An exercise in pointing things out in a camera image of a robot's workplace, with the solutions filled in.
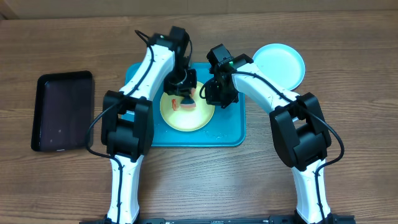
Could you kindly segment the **yellow-green plate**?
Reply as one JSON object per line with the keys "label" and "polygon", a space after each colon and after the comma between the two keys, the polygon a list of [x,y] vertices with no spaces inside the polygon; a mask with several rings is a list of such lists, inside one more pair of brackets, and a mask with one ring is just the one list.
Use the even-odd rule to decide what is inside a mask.
{"label": "yellow-green plate", "polygon": [[205,99],[200,98],[201,82],[197,82],[194,92],[194,108],[183,107],[182,96],[163,93],[160,98],[160,113],[164,121],[178,131],[195,131],[204,127],[213,117],[214,105],[208,105]]}

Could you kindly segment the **light blue plate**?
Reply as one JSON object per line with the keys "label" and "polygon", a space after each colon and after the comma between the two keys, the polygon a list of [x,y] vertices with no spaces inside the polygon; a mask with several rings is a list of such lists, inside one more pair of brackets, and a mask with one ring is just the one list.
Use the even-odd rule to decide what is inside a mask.
{"label": "light blue plate", "polygon": [[302,56],[288,45],[267,44],[252,59],[265,76],[287,90],[296,89],[305,77]]}

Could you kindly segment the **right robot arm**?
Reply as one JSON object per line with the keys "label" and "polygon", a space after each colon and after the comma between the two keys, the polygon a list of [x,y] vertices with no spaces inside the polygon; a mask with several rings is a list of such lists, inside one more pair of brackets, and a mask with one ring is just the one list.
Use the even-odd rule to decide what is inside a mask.
{"label": "right robot arm", "polygon": [[245,94],[270,118],[272,140],[281,161],[292,169],[297,192],[295,210],[298,223],[328,223],[323,168],[331,145],[317,98],[299,95],[267,78],[246,54],[234,57],[222,44],[207,54],[214,76],[200,95],[209,105],[225,109]]}

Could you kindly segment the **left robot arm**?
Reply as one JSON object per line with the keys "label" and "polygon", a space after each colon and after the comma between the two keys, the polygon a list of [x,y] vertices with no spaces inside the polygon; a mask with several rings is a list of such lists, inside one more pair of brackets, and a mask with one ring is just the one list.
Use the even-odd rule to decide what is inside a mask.
{"label": "left robot arm", "polygon": [[197,75],[185,56],[191,45],[185,29],[173,26],[167,35],[148,37],[136,32],[147,46],[132,78],[118,91],[108,91],[101,114],[101,142],[112,166],[111,205],[105,223],[137,223],[141,164],[154,138],[153,100],[159,88],[194,105]]}

